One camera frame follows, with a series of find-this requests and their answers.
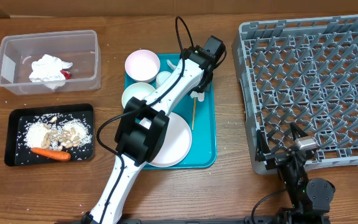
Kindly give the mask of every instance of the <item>crumpled white napkin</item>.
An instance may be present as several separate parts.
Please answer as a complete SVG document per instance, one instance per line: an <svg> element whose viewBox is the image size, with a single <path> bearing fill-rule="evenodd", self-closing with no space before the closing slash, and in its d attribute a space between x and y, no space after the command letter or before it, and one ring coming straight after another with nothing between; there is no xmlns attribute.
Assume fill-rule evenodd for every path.
<svg viewBox="0 0 358 224"><path fill-rule="evenodd" d="M49 82L57 80L66 80L60 72L62 69L68 69L73 66L71 62L64 62L60 58L45 54L40 60L31 64L32 73L29 78L32 82ZM56 90L63 86L65 82L45 84L46 87Z"/></svg>

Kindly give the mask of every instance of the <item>red object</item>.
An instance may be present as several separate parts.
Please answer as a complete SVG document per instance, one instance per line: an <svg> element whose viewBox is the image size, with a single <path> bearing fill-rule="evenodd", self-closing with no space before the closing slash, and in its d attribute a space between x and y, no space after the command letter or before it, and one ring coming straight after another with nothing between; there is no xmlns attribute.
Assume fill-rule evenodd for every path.
<svg viewBox="0 0 358 224"><path fill-rule="evenodd" d="M60 72L65 76L66 80L71 79L71 73L70 72L64 71L64 70L61 70Z"/></svg>

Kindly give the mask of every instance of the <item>turquoise cutting board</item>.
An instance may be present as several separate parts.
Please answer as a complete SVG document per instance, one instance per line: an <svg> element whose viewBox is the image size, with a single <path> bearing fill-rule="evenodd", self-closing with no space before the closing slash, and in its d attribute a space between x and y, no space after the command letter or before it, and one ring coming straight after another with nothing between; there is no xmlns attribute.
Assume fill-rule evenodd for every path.
<svg viewBox="0 0 358 224"><path fill-rule="evenodd" d="M180 54L158 54L161 62L160 72L172 72L167 64L169 59L174 65L178 64ZM125 88L135 83L135 81L126 74ZM150 83L155 88L155 80ZM193 119L193 99L186 95L173 110L179 114L191 127ZM186 168L206 168L211 166L216 160L216 123L215 123L215 105L214 91L211 85L211 91L205 93L203 102L197 101L196 118L194 130L191 132L193 140L187 156L178 164L159 168L147 164L144 169L186 169Z"/></svg>

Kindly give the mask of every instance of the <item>gray metal rack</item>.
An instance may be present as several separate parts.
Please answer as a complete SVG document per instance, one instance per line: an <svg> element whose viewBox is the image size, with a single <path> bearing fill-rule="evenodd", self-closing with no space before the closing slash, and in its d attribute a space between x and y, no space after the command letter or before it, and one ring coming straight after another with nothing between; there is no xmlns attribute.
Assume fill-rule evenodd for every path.
<svg viewBox="0 0 358 224"><path fill-rule="evenodd" d="M272 153L293 144L291 122L320 146L306 170L358 165L358 15L245 22L233 45L252 168L256 130Z"/></svg>

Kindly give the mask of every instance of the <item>pink bowl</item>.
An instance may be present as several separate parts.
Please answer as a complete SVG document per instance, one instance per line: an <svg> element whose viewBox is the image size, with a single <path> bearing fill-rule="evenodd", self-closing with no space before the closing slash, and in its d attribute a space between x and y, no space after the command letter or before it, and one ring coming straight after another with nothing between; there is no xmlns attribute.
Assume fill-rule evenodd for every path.
<svg viewBox="0 0 358 224"><path fill-rule="evenodd" d="M151 82L160 70L160 59L149 50L137 50L125 61L126 73L137 82Z"/></svg>

